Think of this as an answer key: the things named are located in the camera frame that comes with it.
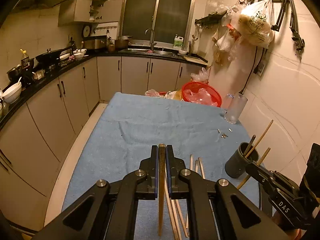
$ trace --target cabinet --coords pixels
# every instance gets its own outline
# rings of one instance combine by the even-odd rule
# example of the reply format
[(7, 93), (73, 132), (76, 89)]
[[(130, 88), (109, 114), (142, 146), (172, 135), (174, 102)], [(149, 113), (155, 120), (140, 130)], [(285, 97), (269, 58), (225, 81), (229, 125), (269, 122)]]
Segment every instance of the cabinet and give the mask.
[(81, 65), (61, 75), (59, 81), (69, 119), (78, 135), (89, 119)]
[(179, 68), (179, 73), (178, 73), (177, 84), (176, 84), (175, 90), (180, 90), (185, 83), (190, 82), (190, 80), (191, 80), (190, 74), (191, 73), (198, 74), (199, 70), (201, 70), (200, 66), (181, 63), (180, 68)]
[(148, 90), (158, 92), (174, 91), (180, 62), (163, 59), (151, 59)]
[(63, 161), (76, 139), (56, 78), (27, 101), (30, 113), (54, 155)]
[(148, 89), (150, 58), (122, 57), (121, 92), (144, 95)]
[(0, 157), (6, 160), (5, 155), (11, 162), (6, 164), (24, 181), (43, 195), (50, 196), (59, 161), (42, 138), (26, 104), (1, 130), (0, 149)]
[(109, 102), (121, 92), (121, 57), (98, 57), (100, 99)]
[(0, 165), (0, 209), (6, 219), (26, 228), (43, 228), (48, 199), (30, 187), (9, 166)]
[(97, 58), (94, 57), (84, 62), (82, 64), (82, 71), (85, 97), (87, 99), (87, 106), (90, 113), (100, 100)]

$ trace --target faucet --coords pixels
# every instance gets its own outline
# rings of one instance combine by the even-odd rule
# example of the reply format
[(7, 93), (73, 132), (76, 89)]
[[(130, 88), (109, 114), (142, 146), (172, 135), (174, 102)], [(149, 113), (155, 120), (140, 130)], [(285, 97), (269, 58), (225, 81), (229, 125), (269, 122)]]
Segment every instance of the faucet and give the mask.
[(150, 43), (151, 50), (153, 50), (154, 47), (155, 47), (155, 45), (157, 44), (157, 43), (155, 42), (155, 30), (154, 30), (154, 29), (147, 29), (144, 34), (147, 34), (147, 31), (148, 31), (148, 30), (150, 30), (150, 31), (153, 33), (153, 35), (152, 35), (152, 40), (151, 40), (151, 43)]

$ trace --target utensil holder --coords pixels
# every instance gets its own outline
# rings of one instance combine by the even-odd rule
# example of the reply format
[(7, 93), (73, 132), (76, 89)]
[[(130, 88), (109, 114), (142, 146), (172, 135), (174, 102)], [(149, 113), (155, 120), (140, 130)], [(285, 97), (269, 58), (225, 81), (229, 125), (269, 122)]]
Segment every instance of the utensil holder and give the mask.
[(224, 170), (226, 171), (226, 173), (234, 179), (239, 178), (245, 172), (245, 167), (249, 162), (256, 162), (259, 159), (259, 154), (256, 149), (253, 150), (248, 159), (243, 156), (243, 152), (245, 151), (247, 146), (247, 142), (242, 142), (235, 153), (224, 165)]

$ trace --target blue towel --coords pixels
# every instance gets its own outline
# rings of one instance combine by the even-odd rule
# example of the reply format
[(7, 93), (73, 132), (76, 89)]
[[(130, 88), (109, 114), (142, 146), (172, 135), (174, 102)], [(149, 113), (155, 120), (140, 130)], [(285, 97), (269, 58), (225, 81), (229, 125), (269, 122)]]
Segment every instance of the blue towel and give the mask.
[[(221, 138), (218, 129), (228, 135)], [(228, 179), (238, 185), (245, 177), (230, 178), (224, 164), (241, 142), (250, 140), (238, 122), (231, 125), (219, 107), (176, 100), (116, 93), (101, 115), (73, 172), (63, 203), (65, 210), (98, 179), (121, 180), (149, 158), (151, 146), (171, 144), (174, 155), (190, 165), (190, 154), (202, 157), (206, 179)], [(250, 178), (241, 188), (247, 198), (259, 205), (258, 183)], [(161, 239), (173, 239), (172, 228), (164, 201), (164, 224)], [(183, 216), (186, 201), (179, 200)], [(159, 239), (158, 200), (139, 201), (135, 239)]]

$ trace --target frying pan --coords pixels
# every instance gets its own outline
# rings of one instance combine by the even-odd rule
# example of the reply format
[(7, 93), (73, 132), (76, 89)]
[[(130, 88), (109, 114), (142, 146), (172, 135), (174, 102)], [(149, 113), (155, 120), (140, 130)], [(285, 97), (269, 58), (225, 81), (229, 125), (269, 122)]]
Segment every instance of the frying pan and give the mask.
[(59, 56), (61, 52), (71, 48), (72, 46), (69, 46), (64, 49), (56, 49), (53, 51), (51, 51), (51, 49), (47, 49), (46, 53), (36, 56), (36, 60), (39, 63), (54, 63), (55, 61), (59, 61)]

